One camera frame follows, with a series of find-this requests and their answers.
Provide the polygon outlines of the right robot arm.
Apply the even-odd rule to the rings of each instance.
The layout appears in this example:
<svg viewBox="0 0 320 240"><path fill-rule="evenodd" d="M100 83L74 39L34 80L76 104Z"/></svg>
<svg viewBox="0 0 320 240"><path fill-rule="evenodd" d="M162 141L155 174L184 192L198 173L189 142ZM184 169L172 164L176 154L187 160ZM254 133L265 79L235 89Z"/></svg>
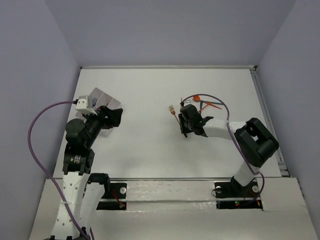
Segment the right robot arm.
<svg viewBox="0 0 320 240"><path fill-rule="evenodd" d="M242 196L250 183L260 173L262 166L279 149L280 145L271 132L258 118L248 121L230 122L212 116L202 117L197 108L188 104L178 115L181 133L194 133L205 138L220 138L234 143L243 158L238 171L228 183L227 190Z"/></svg>

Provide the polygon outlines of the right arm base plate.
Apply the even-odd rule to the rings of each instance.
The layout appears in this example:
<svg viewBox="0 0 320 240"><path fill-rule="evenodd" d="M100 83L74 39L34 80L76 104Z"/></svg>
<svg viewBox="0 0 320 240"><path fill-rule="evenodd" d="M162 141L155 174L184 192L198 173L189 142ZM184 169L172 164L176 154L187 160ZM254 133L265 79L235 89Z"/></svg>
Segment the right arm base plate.
<svg viewBox="0 0 320 240"><path fill-rule="evenodd" d="M230 181L214 183L211 191L218 210L263 209L258 183L253 180L248 186L234 186Z"/></svg>

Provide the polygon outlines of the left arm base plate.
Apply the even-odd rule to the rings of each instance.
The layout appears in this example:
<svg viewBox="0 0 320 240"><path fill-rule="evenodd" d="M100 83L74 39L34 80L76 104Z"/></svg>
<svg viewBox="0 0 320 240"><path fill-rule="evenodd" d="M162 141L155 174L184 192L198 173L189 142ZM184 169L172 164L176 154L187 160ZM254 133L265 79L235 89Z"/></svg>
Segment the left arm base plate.
<svg viewBox="0 0 320 240"><path fill-rule="evenodd" d="M125 211L127 209L127 182L112 181L110 191L100 199L98 211Z"/></svg>

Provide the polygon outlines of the copper fork short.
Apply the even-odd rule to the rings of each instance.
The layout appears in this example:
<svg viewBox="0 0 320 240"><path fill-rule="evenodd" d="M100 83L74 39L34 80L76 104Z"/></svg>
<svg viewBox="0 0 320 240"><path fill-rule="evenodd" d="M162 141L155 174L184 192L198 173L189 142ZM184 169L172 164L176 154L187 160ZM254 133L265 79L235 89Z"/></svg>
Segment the copper fork short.
<svg viewBox="0 0 320 240"><path fill-rule="evenodd" d="M172 105L169 105L169 111L170 113L175 117L178 123L180 123L179 118L177 117L176 111Z"/></svg>

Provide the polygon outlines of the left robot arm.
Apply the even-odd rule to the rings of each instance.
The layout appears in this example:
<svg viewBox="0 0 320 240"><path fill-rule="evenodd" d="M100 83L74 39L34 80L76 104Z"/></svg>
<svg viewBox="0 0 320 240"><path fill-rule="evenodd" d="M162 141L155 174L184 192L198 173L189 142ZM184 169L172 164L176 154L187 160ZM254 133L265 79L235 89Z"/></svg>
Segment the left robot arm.
<svg viewBox="0 0 320 240"><path fill-rule="evenodd" d="M108 174L91 172L95 157L92 145L102 129L120 125L122 113L122 108L109 109L102 105L84 119L74 118L66 124L63 197L50 239L83 240L89 237L99 201L111 191Z"/></svg>

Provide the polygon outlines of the blue plastic fork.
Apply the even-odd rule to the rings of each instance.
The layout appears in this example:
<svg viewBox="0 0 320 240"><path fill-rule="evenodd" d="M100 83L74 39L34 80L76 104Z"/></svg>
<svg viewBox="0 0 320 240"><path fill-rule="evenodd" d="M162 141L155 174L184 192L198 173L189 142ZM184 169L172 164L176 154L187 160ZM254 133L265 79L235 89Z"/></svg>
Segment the blue plastic fork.
<svg viewBox="0 0 320 240"><path fill-rule="evenodd" d="M98 99L97 98L93 98L92 99L92 106L94 107L97 104Z"/></svg>

